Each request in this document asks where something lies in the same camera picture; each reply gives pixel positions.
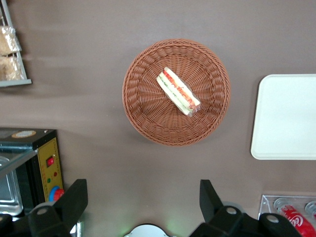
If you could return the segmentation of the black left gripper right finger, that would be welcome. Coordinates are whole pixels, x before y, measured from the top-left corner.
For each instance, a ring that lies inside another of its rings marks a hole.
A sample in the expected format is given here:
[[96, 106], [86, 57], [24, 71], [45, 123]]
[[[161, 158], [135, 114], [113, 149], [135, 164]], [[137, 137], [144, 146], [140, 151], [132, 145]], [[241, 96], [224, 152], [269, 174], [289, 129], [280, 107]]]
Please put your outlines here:
[[200, 181], [199, 205], [204, 217], [192, 237], [241, 237], [244, 215], [236, 207], [224, 205], [210, 180]]

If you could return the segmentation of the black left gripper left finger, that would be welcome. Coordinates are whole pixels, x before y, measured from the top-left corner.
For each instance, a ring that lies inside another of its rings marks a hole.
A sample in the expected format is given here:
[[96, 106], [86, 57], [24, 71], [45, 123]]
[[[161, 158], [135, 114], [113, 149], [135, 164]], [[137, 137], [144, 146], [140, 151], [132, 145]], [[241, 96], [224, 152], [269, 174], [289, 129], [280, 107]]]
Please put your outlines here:
[[70, 237], [88, 205], [87, 180], [77, 179], [53, 204], [38, 205], [28, 215], [31, 236]]

